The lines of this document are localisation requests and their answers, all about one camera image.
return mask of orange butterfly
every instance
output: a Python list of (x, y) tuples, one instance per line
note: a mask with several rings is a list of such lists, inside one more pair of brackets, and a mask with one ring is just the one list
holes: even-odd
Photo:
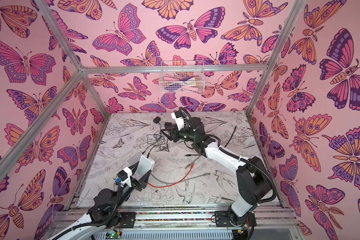
[[(281, 12), (281, 10), (283, 10), (288, 5), (288, 3), (283, 3), (282, 5), (276, 8), (273, 7), (272, 3), (270, 3), (269, 1), (265, 1), (264, 3), (263, 0), (243, 0), (243, 1), (248, 13), (253, 18), (266, 18), (273, 16)], [(243, 12), (243, 16), (247, 20), (240, 21), (237, 24), (241, 25), (247, 22), (250, 24), (239, 26), (230, 31), (227, 31), (221, 36), (221, 38), (231, 41), (237, 41), (242, 38), (244, 38), (244, 40), (255, 39), (257, 40), (257, 45), (260, 46), (263, 37), (261, 36), (260, 31), (254, 26), (263, 25), (264, 22), (259, 19), (249, 19), (250, 17), (245, 12)]]
[(278, 83), (275, 87), (275, 90), (273, 91), (273, 94), (269, 97), (268, 99), (268, 106), (270, 109), (273, 110), (272, 113), (268, 114), (269, 118), (273, 118), (272, 120), (272, 124), (271, 124), (271, 129), (274, 133), (278, 132), (283, 138), (288, 139), (288, 131), (287, 128), (285, 127), (283, 121), (281, 120), (281, 118), (279, 117), (280, 112), (277, 109), (277, 106), (279, 104), (279, 98), (280, 98), (280, 83)]
[(326, 22), (330, 17), (332, 17), (346, 3), (346, 1), (347, 0), (335, 0), (327, 2), (321, 8), (321, 10), (319, 7), (317, 7), (312, 10), (312, 12), (308, 12), (307, 4), (304, 9), (304, 22), (311, 29), (304, 29), (302, 31), (302, 34), (304, 34), (306, 38), (302, 38), (296, 41), (292, 45), (288, 53), (296, 50), (299, 55), (302, 53), (303, 60), (311, 64), (316, 64), (316, 49), (310, 36), (312, 36), (314, 41), (317, 41), (317, 36), (315, 33), (319, 32), (324, 27), (319, 26)]
[(37, 18), (37, 13), (32, 8), (24, 6), (0, 7), (1, 17), (16, 35), (27, 38), (31, 33), (26, 26), (30, 26)]
[[(101, 0), (107, 6), (111, 8), (116, 8), (115, 4), (111, 0)], [(60, 0), (58, 2), (58, 7), (62, 10), (68, 12), (77, 12), (77, 13), (86, 13), (86, 17), (92, 20), (99, 20), (102, 15), (101, 6), (98, 0), (83, 0), (83, 1), (75, 1), (75, 0)]]

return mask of purple butterfly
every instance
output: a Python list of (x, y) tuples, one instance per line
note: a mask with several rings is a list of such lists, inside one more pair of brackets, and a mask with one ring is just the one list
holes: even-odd
[(297, 182), (292, 182), (296, 175), (298, 174), (298, 159), (293, 154), (289, 159), (285, 161), (285, 165), (279, 165), (280, 175), (284, 178), (280, 182), (280, 189), (288, 197), (289, 204), (295, 210), (295, 214), (298, 217), (301, 217), (301, 206), (298, 195), (295, 191), (294, 184)]
[(148, 103), (140, 107), (143, 111), (156, 112), (156, 113), (166, 113), (167, 110), (165, 108), (173, 109), (177, 108), (175, 103), (176, 97), (174, 93), (165, 93), (160, 102), (157, 101), (155, 103)]
[(132, 92), (124, 92), (119, 93), (118, 95), (122, 98), (130, 98), (135, 100), (138, 98), (139, 100), (144, 101), (147, 95), (151, 95), (151, 92), (147, 90), (147, 85), (143, 84), (141, 80), (138, 77), (133, 78), (133, 84), (135, 85), (135, 88), (132, 84), (127, 83), (130, 88), (123, 88), (126, 91), (132, 91)]
[(202, 112), (212, 112), (212, 111), (219, 111), (226, 107), (225, 104), (222, 103), (207, 103), (199, 102), (196, 99), (190, 97), (180, 97), (180, 102), (185, 106), (184, 108), (194, 112), (194, 111), (202, 111)]
[(285, 155), (284, 148), (275, 140), (271, 140), (272, 137), (262, 122), (259, 123), (259, 132), (261, 144), (263, 147), (268, 147), (268, 156), (275, 160), (275, 157), (280, 158)]
[[(307, 191), (312, 195), (308, 195), (309, 199), (311, 199), (312, 201), (306, 199), (305, 204), (311, 211), (313, 211), (313, 217), (315, 218), (317, 223), (322, 226), (327, 232), (329, 239), (337, 240), (337, 236), (331, 224), (331, 221), (337, 228), (342, 229), (342, 227), (336, 221), (332, 214), (344, 215), (344, 213), (337, 207), (328, 208), (326, 204), (336, 204), (340, 202), (346, 196), (346, 194), (340, 189), (326, 189), (321, 185), (317, 185), (316, 190), (313, 186), (307, 186)], [(329, 220), (327, 215), (325, 215), (325, 212), (328, 213), (331, 221)]]
[(79, 146), (74, 147), (63, 147), (58, 151), (58, 157), (62, 159), (63, 162), (69, 162), (71, 169), (74, 169), (79, 163), (79, 159), (83, 162), (87, 159), (87, 150), (89, 144), (91, 143), (91, 136), (86, 136)]
[(210, 28), (218, 28), (224, 19), (224, 15), (225, 8), (217, 7), (204, 13), (196, 20), (194, 25), (191, 24), (192, 19), (189, 23), (186, 23), (187, 27), (179, 25), (165, 26), (157, 30), (156, 35), (169, 44), (177, 39), (173, 45), (176, 49), (190, 48), (191, 38), (196, 41), (196, 35), (199, 36), (203, 43), (206, 43), (210, 38), (216, 37), (217, 31)]
[(39, 225), (36, 229), (34, 240), (40, 240), (45, 235), (45, 233), (47, 233), (55, 213), (62, 211), (64, 209), (64, 205), (59, 204), (59, 202), (62, 202), (64, 200), (62, 196), (69, 193), (69, 184), (71, 183), (71, 179), (70, 178), (67, 179), (67, 177), (68, 175), (64, 170), (64, 168), (58, 167), (55, 173), (55, 177), (53, 179), (54, 197), (52, 199), (51, 197), (49, 197), (50, 198), (49, 202), (51, 203), (51, 205), (45, 211), (43, 217), (39, 222)]

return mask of butterfly wallpaper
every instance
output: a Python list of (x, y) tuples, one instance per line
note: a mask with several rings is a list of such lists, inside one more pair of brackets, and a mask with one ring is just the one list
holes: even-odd
[[(359, 4), (308, 0), (274, 68), (283, 66), (284, 73), (269, 77), (251, 115), (259, 142), (265, 143), (264, 156), (280, 167), (280, 174), (272, 169), (280, 197), (308, 240), (360, 239), (360, 28), (354, 28), (355, 21), (360, 23)], [(283, 157), (269, 154), (272, 141), (283, 147)]]

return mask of pink butterfly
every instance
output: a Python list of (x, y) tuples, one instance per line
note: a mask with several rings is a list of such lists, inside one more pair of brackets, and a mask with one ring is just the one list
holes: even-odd
[(137, 17), (137, 7), (128, 3), (119, 14), (117, 26), (120, 31), (115, 27), (115, 34), (107, 33), (98, 36), (92, 45), (97, 50), (105, 49), (109, 52), (117, 50), (124, 55), (128, 55), (132, 51), (132, 46), (129, 42), (132, 41), (138, 44), (145, 40), (145, 36), (138, 29), (139, 24), (140, 19)]
[(156, 112), (156, 113), (166, 113), (167, 110), (165, 108), (173, 109), (177, 108), (175, 103), (176, 97), (174, 93), (165, 93), (160, 102), (156, 103), (148, 103), (140, 107), (143, 111)]
[(190, 48), (191, 38), (193, 41), (196, 41), (196, 35), (199, 36), (203, 43), (206, 43), (210, 38), (216, 37), (217, 31), (210, 28), (218, 28), (224, 19), (224, 15), (225, 8), (217, 7), (204, 13), (196, 20), (194, 25), (191, 24), (192, 19), (189, 23), (186, 23), (187, 27), (179, 25), (165, 26), (157, 30), (156, 35), (169, 44), (177, 39), (173, 45), (176, 49), (182, 47)]
[[(216, 52), (216, 58), (212, 57), (213, 60), (207, 56), (204, 55), (195, 55), (193, 58), (194, 61), (196, 61), (196, 65), (217, 65), (217, 64), (236, 64), (236, 54), (239, 52), (236, 51), (234, 48), (234, 45), (231, 43), (227, 43), (224, 45), (224, 47), (221, 49), (219, 57), (217, 58), (217, 52)], [(210, 77), (215, 74), (214, 71), (205, 72), (204, 73), (207, 77)]]
[(0, 41), (0, 65), (5, 66), (4, 70), (11, 83), (24, 83), (27, 75), (31, 74), (35, 84), (46, 85), (46, 74), (52, 72), (56, 62), (53, 56), (44, 53), (33, 55), (29, 59), (27, 56), (21, 57), (13, 48)]
[(93, 115), (93, 121), (96, 124), (99, 124), (99, 122), (104, 122), (104, 116), (101, 111), (97, 110), (96, 108), (91, 108), (91, 113)]
[(72, 135), (75, 135), (75, 132), (80, 132), (80, 134), (82, 134), (84, 131), (83, 127), (86, 124), (86, 117), (88, 116), (88, 111), (85, 110), (81, 115), (80, 112), (81, 112), (80, 109), (77, 114), (75, 112), (75, 109), (73, 108), (72, 108), (72, 113), (70, 113), (65, 108), (62, 109), (62, 113), (64, 117), (67, 119), (67, 127), (71, 128)]
[(144, 97), (146, 97), (147, 95), (151, 95), (151, 92), (147, 90), (147, 85), (141, 83), (141, 80), (138, 77), (134, 77), (133, 78), (133, 84), (135, 85), (135, 88), (133, 87), (132, 84), (127, 83), (130, 86), (129, 88), (123, 88), (126, 91), (133, 91), (133, 92), (124, 92), (124, 93), (119, 93), (118, 95), (122, 98), (130, 98), (135, 100), (136, 98), (138, 98), (139, 100), (145, 100)]
[(108, 113), (117, 113), (119, 111), (122, 111), (124, 107), (117, 103), (117, 99), (115, 97), (110, 98), (108, 100), (108, 105), (106, 104), (106, 110)]

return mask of white wire basket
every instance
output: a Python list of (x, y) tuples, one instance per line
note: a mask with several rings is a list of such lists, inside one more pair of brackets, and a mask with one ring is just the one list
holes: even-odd
[(162, 61), (159, 87), (161, 93), (204, 93), (204, 61)]

